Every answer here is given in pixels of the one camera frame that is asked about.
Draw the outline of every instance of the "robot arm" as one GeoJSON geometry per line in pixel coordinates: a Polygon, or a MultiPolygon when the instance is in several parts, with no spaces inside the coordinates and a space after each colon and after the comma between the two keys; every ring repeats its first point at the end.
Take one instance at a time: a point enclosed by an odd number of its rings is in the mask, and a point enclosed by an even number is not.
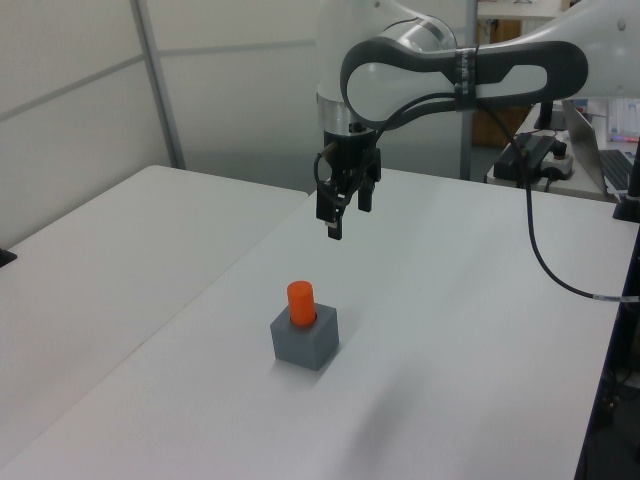
{"type": "Polygon", "coordinates": [[[393,0],[327,0],[321,6],[318,87],[325,156],[332,172],[318,193],[317,217],[341,237],[351,195],[371,209],[380,178],[376,130],[426,114],[564,98],[640,97],[637,0],[582,0],[516,40],[459,48],[451,30],[393,0]],[[385,124],[403,105],[420,102],[385,124]]]}

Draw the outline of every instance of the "white table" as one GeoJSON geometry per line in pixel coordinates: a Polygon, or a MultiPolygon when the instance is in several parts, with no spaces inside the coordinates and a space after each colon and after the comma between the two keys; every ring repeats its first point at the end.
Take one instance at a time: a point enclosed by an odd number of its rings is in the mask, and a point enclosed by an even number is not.
{"type": "Polygon", "coordinates": [[[514,0],[478,2],[480,20],[551,20],[561,13],[560,0],[533,0],[533,3],[514,3],[514,0]]]}
{"type": "MultiPolygon", "coordinates": [[[[534,202],[551,268],[620,293],[637,226],[534,202]]],[[[573,479],[617,305],[542,272],[523,192],[385,170],[344,235],[312,196],[0,479],[573,479]],[[273,356],[297,279],[338,309],[317,373],[273,356]]]]}
{"type": "MultiPolygon", "coordinates": [[[[629,156],[633,158],[633,155],[636,150],[636,145],[631,143],[624,142],[609,142],[607,140],[607,119],[605,117],[606,114],[606,102],[605,101],[589,101],[590,112],[596,113],[597,116],[593,117],[592,125],[596,132],[596,137],[598,140],[598,146],[600,150],[622,150],[623,152],[629,152],[629,156]]],[[[531,132],[534,131],[534,124],[540,115],[540,105],[535,105],[527,118],[522,123],[517,133],[523,132],[531,132]]],[[[552,131],[542,131],[538,132],[535,135],[553,135],[552,131]]],[[[569,139],[568,132],[559,132],[557,137],[558,140],[565,142],[567,144],[567,153],[569,155],[573,155],[573,150],[571,148],[571,141],[569,139]]],[[[549,187],[550,193],[556,193],[559,195],[569,195],[572,197],[580,197],[580,198],[588,198],[591,200],[600,200],[612,202],[614,201],[611,197],[605,197],[595,182],[591,179],[589,174],[583,168],[582,164],[578,161],[577,158],[573,159],[573,173],[568,180],[558,180],[553,182],[549,187]]],[[[493,185],[503,185],[513,187],[516,185],[515,182],[509,180],[503,180],[500,178],[494,177],[493,167],[489,170],[486,175],[486,183],[490,183],[493,185]]],[[[543,191],[544,187],[547,183],[546,178],[540,178],[534,180],[531,183],[531,188],[537,191],[543,191]]]]}
{"type": "Polygon", "coordinates": [[[0,269],[0,466],[289,215],[306,194],[149,167],[0,269]]]}

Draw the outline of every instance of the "white wall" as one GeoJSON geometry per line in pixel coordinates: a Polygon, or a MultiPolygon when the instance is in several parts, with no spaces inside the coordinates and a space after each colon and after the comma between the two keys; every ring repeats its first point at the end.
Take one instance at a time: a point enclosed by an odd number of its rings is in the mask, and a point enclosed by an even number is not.
{"type": "MultiPolygon", "coordinates": [[[[322,148],[314,45],[320,2],[145,3],[187,168],[312,191],[312,160],[322,148]]],[[[474,1],[405,4],[442,18],[464,42],[474,1]]],[[[383,165],[458,177],[462,125],[462,115],[445,114],[386,134],[383,165]]]]}
{"type": "Polygon", "coordinates": [[[129,0],[0,0],[0,246],[169,163],[129,0]]]}

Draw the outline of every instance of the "black device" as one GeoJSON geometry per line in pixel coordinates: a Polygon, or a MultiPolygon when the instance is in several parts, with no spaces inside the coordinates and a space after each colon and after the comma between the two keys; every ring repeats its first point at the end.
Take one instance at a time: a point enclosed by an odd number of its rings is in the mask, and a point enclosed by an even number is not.
{"type": "MultiPolygon", "coordinates": [[[[521,133],[515,139],[520,150],[526,154],[527,159],[527,175],[530,179],[540,176],[540,164],[544,157],[549,153],[556,140],[554,137],[531,135],[530,133],[521,133]]],[[[510,180],[513,182],[522,182],[522,171],[520,169],[519,158],[516,157],[510,145],[504,149],[500,158],[493,167],[493,175],[495,178],[502,180],[510,180]]]]}
{"type": "Polygon", "coordinates": [[[0,248],[0,268],[13,262],[18,256],[15,253],[7,252],[0,248]]]}

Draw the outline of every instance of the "laptop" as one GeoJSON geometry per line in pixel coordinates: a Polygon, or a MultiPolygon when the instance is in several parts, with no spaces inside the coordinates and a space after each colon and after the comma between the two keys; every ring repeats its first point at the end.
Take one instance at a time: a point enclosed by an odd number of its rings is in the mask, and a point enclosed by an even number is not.
{"type": "Polygon", "coordinates": [[[596,132],[588,120],[567,100],[562,108],[574,156],[603,195],[619,199],[629,187],[633,159],[620,150],[598,150],[596,132]]]}

